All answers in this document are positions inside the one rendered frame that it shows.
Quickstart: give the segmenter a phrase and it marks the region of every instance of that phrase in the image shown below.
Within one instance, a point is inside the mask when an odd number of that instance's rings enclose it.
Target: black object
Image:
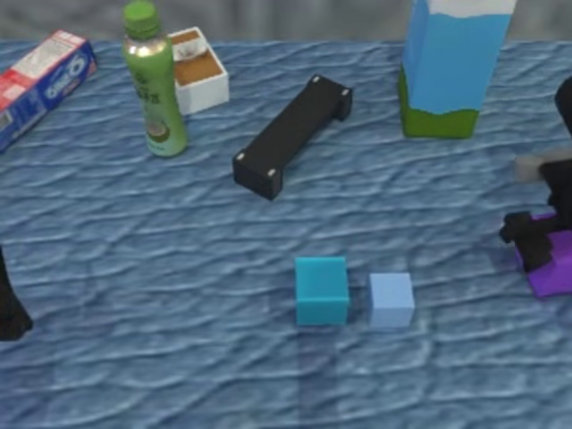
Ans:
[[[560,84],[554,102],[566,124],[566,128],[568,128],[568,132],[572,135],[572,77]]]
[[[331,119],[346,119],[352,90],[324,76],[306,87],[252,143],[232,159],[234,181],[261,197],[275,199],[283,171],[306,143]]]
[[[551,190],[548,204],[555,215],[533,219],[529,212],[507,214],[499,232],[505,243],[515,243],[526,273],[552,260],[548,234],[572,229],[572,160],[544,163],[539,173]]]
[[[33,325],[28,312],[12,289],[0,248],[0,341],[19,340]]]

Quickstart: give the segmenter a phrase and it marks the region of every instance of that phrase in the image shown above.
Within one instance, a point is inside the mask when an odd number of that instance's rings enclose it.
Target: green base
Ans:
[[[403,67],[398,83],[401,106],[401,126],[406,137],[433,137],[440,139],[468,139],[473,136],[479,113],[476,110],[458,110],[448,114],[429,114],[409,107],[408,85]]]

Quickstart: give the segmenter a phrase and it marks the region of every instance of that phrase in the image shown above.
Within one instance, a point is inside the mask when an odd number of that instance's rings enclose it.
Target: bottle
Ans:
[[[408,137],[473,135],[517,0],[414,0],[400,78]]]
[[[147,147],[157,156],[176,156],[187,147],[188,135],[175,92],[171,40],[148,0],[127,4],[123,24],[122,51],[143,106]]]

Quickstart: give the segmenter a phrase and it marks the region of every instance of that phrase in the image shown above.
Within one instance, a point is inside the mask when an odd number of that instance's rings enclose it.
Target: green bottle cap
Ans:
[[[123,26],[130,38],[152,38],[161,30],[155,5],[148,0],[135,0],[123,8]]]

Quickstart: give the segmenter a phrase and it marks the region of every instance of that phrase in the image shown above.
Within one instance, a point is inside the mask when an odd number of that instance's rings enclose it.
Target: green bottle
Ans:
[[[127,4],[123,25],[123,56],[143,106],[147,147],[157,156],[176,156],[187,147],[188,135],[175,92],[171,40],[148,0]]]

